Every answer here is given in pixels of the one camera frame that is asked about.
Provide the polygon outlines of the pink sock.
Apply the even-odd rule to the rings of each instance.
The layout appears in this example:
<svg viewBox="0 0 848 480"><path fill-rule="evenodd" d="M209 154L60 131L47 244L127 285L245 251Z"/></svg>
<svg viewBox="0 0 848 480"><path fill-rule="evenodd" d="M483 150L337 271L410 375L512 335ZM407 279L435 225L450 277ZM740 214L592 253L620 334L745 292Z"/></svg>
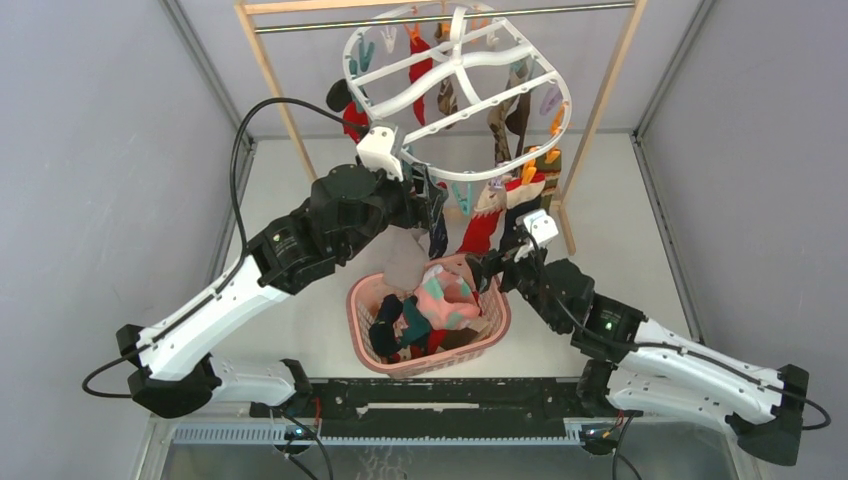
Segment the pink sock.
<svg viewBox="0 0 848 480"><path fill-rule="evenodd" d="M481 316L475 291L465 279L442 265L430 267L413 291L418 312L434 330L461 330Z"/></svg>

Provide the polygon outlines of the brown and tan sock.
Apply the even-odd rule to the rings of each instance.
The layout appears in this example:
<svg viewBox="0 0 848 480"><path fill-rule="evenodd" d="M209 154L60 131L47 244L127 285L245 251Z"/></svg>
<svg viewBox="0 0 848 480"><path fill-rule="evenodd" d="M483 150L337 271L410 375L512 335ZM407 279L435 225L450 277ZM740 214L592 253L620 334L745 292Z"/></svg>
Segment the brown and tan sock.
<svg viewBox="0 0 848 480"><path fill-rule="evenodd" d="M490 327L483 327L480 330L474 328L464 328L461 330L443 330L444 336L438 346L441 350L449 351L465 347L485 340L490 333Z"/></svg>

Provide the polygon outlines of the pink plastic laundry basket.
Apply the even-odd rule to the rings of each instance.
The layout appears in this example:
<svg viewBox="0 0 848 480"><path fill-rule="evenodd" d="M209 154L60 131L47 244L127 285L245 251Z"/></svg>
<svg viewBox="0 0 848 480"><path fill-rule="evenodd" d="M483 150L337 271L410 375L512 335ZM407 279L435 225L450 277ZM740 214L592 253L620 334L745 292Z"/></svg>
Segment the pink plastic laundry basket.
<svg viewBox="0 0 848 480"><path fill-rule="evenodd" d="M394 294L403 300L409 296L383 281L381 273L360 279L350 290L347 299L348 323L354 351L360 362L369 370L400 379L433 372L481 356L486 349L497 344L509 330L511 311L506 296L498 291L499 282L493 281L491 289L476 297L486 321L482 331L465 346L440 350L428 355L397 353L398 360L390 361L378 355L369 338L369 329L376 320L382 300Z"/></svg>

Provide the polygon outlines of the dark green patterned sock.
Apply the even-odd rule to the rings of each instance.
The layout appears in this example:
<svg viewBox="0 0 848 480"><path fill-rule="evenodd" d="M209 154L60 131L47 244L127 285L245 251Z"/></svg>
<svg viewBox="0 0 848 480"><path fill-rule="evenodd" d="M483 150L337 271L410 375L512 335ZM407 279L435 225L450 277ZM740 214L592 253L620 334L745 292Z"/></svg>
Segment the dark green patterned sock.
<svg viewBox="0 0 848 480"><path fill-rule="evenodd" d="M429 335L432 329L431 324L419 310L418 298L415 295L404 300L402 315L407 327L400 336L399 345L401 348L420 342Z"/></svg>

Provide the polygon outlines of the black sock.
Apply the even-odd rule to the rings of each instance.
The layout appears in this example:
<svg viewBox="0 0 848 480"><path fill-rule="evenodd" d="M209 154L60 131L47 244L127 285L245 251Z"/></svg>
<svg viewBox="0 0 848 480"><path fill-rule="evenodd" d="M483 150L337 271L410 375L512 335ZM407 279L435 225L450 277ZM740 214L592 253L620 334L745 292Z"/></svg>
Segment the black sock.
<svg viewBox="0 0 848 480"><path fill-rule="evenodd" d="M327 107L336 113L343 112L352 102L352 94L344 78L334 82L325 96Z"/></svg>

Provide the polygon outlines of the navy sock with red cuff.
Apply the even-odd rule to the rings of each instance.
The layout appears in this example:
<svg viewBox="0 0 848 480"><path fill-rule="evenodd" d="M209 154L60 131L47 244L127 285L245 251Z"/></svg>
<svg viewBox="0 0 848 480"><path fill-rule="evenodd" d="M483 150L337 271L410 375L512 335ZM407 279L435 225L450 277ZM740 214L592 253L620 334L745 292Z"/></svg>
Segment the navy sock with red cuff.
<svg viewBox="0 0 848 480"><path fill-rule="evenodd" d="M368 330L373 351L389 364L400 361L402 347L395 334L395 324L402 314L403 302L395 294L387 295Z"/></svg>

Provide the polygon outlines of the wooden clothes rack frame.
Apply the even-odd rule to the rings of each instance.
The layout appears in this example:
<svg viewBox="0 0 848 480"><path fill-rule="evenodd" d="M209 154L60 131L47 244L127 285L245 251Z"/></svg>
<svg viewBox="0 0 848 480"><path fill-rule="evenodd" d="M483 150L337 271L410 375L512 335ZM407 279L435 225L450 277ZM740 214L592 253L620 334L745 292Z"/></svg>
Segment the wooden clothes rack frame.
<svg viewBox="0 0 848 480"><path fill-rule="evenodd" d="M613 88L620 75L624 59L647 5L644 1L635 2L635 8L627 9L630 14L610 57L577 152L572 160L571 168L565 181L558 182L551 203L552 211L559 218L563 228L564 241L569 254L575 254L576 241L567 215L566 205L572 193L575 179L581 171L582 162L594 141ZM238 1L234 8L271 94L280 97L283 94L282 85L262 40L263 35L253 32L255 27L259 27L254 22L255 17L304 11L365 8L367 5L365 1L283 1L257 4ZM431 4L428 1L391 1L388 5L389 11L375 18L419 16L418 10L428 8ZM437 167L430 169L434 175L441 179L471 183L495 178L504 172L529 164L534 159L544 156L552 148L556 148L569 125L573 102L564 78L540 53L538 48L511 23L511 17L463 19L462 15L468 11L490 11L494 9L472 1L457 1L454 6L452 20L436 22L438 24L447 23L450 26L447 41L431 46L426 52L410 54L404 59L373 71L366 71L362 66L352 69L350 62L353 58L354 47L365 41L369 30L378 26L351 28L354 32L342 52L342 73L353 100L365 110L371 120L383 120L412 106L419 96L426 96L431 89L440 86L445 77L451 77L455 80L454 89L466 98L467 107L435 122L426 123L419 129L410 132L403 140L404 150L399 154L399 158L406 162L415 161L416 158L410 150L410 146L417 140L425 136L435 135L486 108L491 109L505 99L513 96L517 96L519 99L523 93L532 92L533 89L541 85L551 85L555 92L553 100L557 115L551 125L550 138L546 143L539 145L527 154L500 163L497 167L486 171L460 173ZM418 34L418 24L420 23L402 24L401 26L405 28L410 37L413 33ZM415 84L411 84L408 77L409 67L425 57L433 59L433 68ZM505 89L486 98L479 95L468 75L471 68L510 66L513 62L519 60L527 61L529 71L540 69L541 75L528 75L527 79L515 88Z"/></svg>

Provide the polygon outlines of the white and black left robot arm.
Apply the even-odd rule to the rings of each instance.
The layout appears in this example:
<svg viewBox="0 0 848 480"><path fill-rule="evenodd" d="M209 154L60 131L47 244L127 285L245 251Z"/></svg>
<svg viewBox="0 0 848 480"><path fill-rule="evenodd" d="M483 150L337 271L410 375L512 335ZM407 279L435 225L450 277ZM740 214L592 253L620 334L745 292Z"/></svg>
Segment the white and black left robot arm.
<svg viewBox="0 0 848 480"><path fill-rule="evenodd" d="M129 397L162 418L212 402L252 402L290 417L305 414L312 387L301 364L216 358L212 349L268 308L331 276L390 226L432 229L448 194L427 171L396 180L379 169L344 164L318 178L309 197L246 242L236 263L161 322L116 334L135 365Z"/></svg>

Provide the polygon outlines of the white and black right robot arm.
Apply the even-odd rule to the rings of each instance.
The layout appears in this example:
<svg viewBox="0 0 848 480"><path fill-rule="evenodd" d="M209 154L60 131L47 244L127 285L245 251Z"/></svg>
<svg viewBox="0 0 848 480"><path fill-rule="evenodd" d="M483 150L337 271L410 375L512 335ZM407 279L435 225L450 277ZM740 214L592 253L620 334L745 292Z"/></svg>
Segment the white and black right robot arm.
<svg viewBox="0 0 848 480"><path fill-rule="evenodd" d="M465 260L482 290L502 278L548 327L588 361L578 384L584 412L674 417L717 430L762 461L793 466L799 455L806 370L737 360L691 341L644 312L595 290L594 280L547 252L521 259L492 250Z"/></svg>

